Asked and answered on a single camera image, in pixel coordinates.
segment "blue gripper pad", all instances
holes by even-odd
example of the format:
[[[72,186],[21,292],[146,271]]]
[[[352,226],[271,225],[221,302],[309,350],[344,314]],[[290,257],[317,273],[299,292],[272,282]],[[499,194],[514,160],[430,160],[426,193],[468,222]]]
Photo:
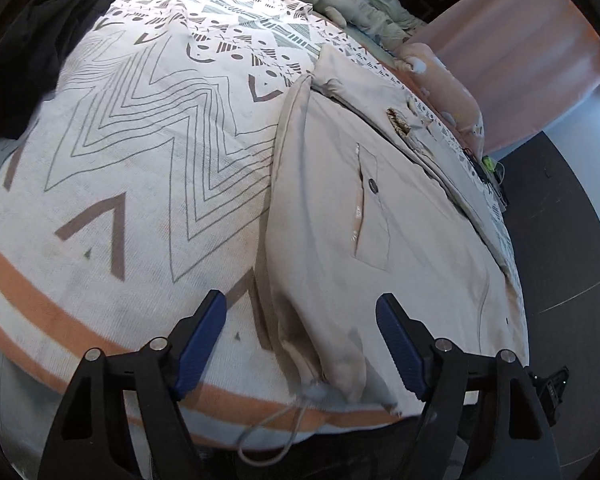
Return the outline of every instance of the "blue gripper pad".
[[[402,384],[423,400],[429,391],[424,379],[424,361],[383,296],[376,301],[376,323],[394,359]]]
[[[205,307],[205,301],[199,308]],[[218,340],[226,320],[226,298],[218,292],[206,306],[191,338],[180,353],[178,378],[172,388],[178,400],[193,390],[200,380],[206,362]]]

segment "black garment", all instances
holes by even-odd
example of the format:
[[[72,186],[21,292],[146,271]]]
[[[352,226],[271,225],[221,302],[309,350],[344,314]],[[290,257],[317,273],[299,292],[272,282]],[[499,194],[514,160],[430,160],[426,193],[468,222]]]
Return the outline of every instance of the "black garment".
[[[33,0],[0,42],[0,137],[19,138],[64,60],[114,0]]]

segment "dark floor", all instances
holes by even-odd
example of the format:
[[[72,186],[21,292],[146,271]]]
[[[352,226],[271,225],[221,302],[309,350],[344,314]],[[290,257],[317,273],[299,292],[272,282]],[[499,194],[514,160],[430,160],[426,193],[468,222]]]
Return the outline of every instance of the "dark floor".
[[[566,161],[539,134],[502,161],[525,298],[531,366],[571,372],[554,427],[564,480],[600,448],[600,222]]]

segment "metal screw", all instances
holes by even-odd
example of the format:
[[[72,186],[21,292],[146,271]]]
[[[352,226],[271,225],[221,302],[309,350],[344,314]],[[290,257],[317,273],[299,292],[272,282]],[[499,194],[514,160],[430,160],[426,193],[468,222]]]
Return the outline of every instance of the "metal screw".
[[[449,352],[453,347],[454,344],[449,339],[443,337],[436,339],[436,348],[441,352]]]
[[[516,360],[516,355],[511,350],[503,350],[500,352],[500,358],[507,363],[512,363]]]
[[[163,350],[167,348],[167,340],[163,337],[156,337],[154,339],[151,339],[151,342],[149,343],[149,348],[151,350]]]
[[[98,357],[100,357],[100,354],[101,352],[99,348],[91,348],[87,350],[84,358],[87,359],[87,361],[95,361]]]

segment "bed sheet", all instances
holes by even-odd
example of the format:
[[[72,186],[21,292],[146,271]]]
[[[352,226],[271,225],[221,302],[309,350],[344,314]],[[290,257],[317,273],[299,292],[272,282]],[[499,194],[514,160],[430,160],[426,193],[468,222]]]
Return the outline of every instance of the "bed sheet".
[[[98,20],[0,169],[4,355],[61,392],[88,348],[137,349],[218,288],[226,326],[182,403],[194,441],[232,447],[245,428],[296,402],[255,285],[283,95],[325,42],[404,88],[310,11],[298,0],[116,0]],[[490,203],[522,309],[497,202],[440,126]],[[139,419],[132,397],[128,408]],[[258,430],[248,447],[284,444],[293,415]],[[312,406],[296,439],[396,420],[381,406]]]

